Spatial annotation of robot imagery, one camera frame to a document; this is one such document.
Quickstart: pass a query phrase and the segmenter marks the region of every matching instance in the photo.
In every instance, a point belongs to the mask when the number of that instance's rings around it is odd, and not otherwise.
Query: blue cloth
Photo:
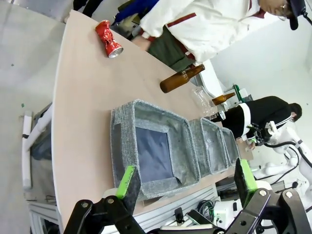
[[[158,0],[135,0],[116,15],[113,25],[136,13],[149,12],[157,2]]]

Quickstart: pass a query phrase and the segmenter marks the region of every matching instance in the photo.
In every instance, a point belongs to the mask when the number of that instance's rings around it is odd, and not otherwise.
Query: black pants
[[[77,11],[87,4],[82,13],[91,18],[92,14],[95,12],[102,1],[103,0],[89,0],[87,3],[87,0],[74,0],[74,10]]]
[[[236,138],[241,137],[244,132],[244,111],[240,106],[229,109],[225,112],[225,120],[222,125],[230,129]]]

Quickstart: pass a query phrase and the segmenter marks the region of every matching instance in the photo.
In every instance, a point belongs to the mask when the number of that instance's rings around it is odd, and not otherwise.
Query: black cap
[[[288,0],[291,8],[293,16],[288,17],[289,23],[291,25],[292,30],[296,30],[298,28],[298,19],[297,17],[303,15],[306,12],[306,4],[304,0]]]

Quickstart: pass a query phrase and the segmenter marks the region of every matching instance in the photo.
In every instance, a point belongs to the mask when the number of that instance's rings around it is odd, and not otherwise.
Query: beer bottle
[[[180,72],[175,73],[169,78],[163,80],[160,83],[160,88],[164,93],[168,93],[177,87],[180,87],[183,84],[186,84],[190,81],[190,79],[196,76],[201,71],[205,70],[205,66],[203,64]]]
[[[235,96],[235,93],[221,95],[221,96],[218,96],[218,97],[212,99],[212,101],[217,106],[217,105],[220,105],[220,104],[224,103],[227,99],[230,99],[233,96]]]

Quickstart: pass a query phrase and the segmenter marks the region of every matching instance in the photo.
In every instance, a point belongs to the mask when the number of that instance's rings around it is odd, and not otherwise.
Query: clear glass
[[[217,107],[203,86],[198,86],[192,90],[192,98],[201,110],[202,117],[210,117],[218,112]]]

